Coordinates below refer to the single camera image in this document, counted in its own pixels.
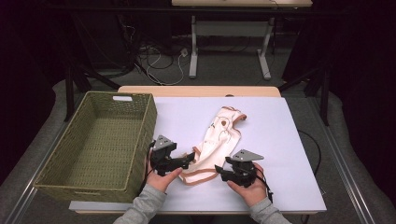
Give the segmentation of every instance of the person's left hand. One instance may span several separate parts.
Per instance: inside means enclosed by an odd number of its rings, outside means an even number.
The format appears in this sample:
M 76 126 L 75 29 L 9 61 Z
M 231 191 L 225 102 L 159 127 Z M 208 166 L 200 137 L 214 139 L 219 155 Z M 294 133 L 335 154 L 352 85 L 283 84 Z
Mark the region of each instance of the person's left hand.
M 172 171 L 171 173 L 165 175 L 165 176 L 160 176 L 155 174 L 154 171 L 151 171 L 152 167 L 150 162 L 148 162 L 148 179 L 147 179 L 147 184 L 151 185 L 155 189 L 165 193 L 166 189 L 168 188 L 169 184 L 180 175 L 182 168 L 179 167 L 176 170 Z

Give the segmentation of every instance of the person's right hand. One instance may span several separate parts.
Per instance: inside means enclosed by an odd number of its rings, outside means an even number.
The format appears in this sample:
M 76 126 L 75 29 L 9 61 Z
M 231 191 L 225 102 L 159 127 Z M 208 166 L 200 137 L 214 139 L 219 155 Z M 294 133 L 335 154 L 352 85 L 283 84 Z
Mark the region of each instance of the person's right hand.
M 260 178 L 263 178 L 263 169 L 259 164 L 253 162 L 254 166 L 258 169 L 257 175 Z M 263 199 L 267 197 L 267 190 L 265 185 L 258 179 L 254 181 L 252 185 L 245 188 L 243 186 L 239 186 L 235 184 L 233 181 L 227 181 L 228 186 L 233 189 L 236 193 L 238 193 L 245 201 L 247 206 L 251 207 L 256 203 L 259 203 Z

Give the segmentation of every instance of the desk foot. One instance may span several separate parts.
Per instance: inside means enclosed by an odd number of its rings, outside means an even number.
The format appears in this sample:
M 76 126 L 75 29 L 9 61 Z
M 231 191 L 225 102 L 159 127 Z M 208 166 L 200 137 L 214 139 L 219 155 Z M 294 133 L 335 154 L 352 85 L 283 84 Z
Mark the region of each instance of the desk foot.
M 197 77 L 197 63 L 198 63 L 198 54 L 191 55 L 190 74 L 189 74 L 189 77 L 191 79 L 195 79 Z
M 262 51 L 260 49 L 257 50 L 257 54 L 259 56 L 260 66 L 262 67 L 262 75 L 264 76 L 265 80 L 270 80 L 271 74 L 267 61 L 265 60 L 265 54 L 262 55 Z

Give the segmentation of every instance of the gray sleeve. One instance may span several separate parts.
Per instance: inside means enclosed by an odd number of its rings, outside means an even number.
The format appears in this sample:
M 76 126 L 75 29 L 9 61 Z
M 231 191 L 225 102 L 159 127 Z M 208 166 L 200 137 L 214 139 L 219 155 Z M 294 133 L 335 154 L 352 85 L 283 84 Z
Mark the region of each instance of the gray sleeve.
M 132 206 L 115 224 L 147 224 L 155 216 L 165 202 L 166 194 L 150 185 L 146 185 L 139 197 L 134 199 Z
M 251 217 L 261 224 L 290 224 L 268 198 L 250 207 Z

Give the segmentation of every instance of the power plug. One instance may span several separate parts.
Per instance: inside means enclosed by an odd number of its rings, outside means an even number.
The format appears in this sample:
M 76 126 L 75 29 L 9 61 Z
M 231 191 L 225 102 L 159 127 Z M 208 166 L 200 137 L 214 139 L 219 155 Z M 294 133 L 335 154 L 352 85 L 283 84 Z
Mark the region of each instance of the power plug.
M 189 54 L 189 52 L 186 49 L 181 50 L 180 53 L 181 53 L 181 56 L 183 56 L 183 57 L 186 57 Z

